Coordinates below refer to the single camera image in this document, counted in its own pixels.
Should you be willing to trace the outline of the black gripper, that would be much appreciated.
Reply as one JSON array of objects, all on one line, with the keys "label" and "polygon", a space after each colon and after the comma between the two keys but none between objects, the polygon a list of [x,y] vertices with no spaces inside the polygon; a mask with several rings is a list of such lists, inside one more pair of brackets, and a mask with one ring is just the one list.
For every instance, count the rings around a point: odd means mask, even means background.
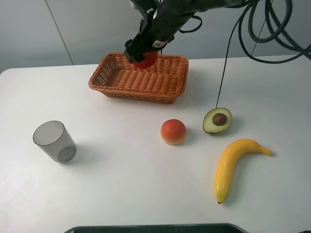
[{"label": "black gripper", "polygon": [[192,0],[132,0],[143,20],[134,39],[127,41],[124,55],[130,63],[141,63],[146,52],[165,47],[174,34],[194,15]]}]

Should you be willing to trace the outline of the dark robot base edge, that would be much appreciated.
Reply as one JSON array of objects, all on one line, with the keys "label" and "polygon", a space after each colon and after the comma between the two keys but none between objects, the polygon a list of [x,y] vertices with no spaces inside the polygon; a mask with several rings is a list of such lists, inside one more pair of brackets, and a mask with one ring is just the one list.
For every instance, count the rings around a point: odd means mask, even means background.
[{"label": "dark robot base edge", "polygon": [[181,224],[84,226],[71,228],[66,233],[246,233],[246,231],[231,224]]}]

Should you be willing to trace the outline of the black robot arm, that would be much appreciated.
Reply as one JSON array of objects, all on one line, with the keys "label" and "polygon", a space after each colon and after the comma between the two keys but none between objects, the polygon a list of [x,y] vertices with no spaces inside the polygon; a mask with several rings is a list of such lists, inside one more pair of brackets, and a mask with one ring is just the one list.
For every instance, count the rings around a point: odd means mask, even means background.
[{"label": "black robot arm", "polygon": [[239,8],[244,0],[133,0],[141,13],[139,32],[125,43],[124,54],[130,63],[145,60],[145,53],[159,51],[174,40],[187,21],[197,12],[216,8]]}]

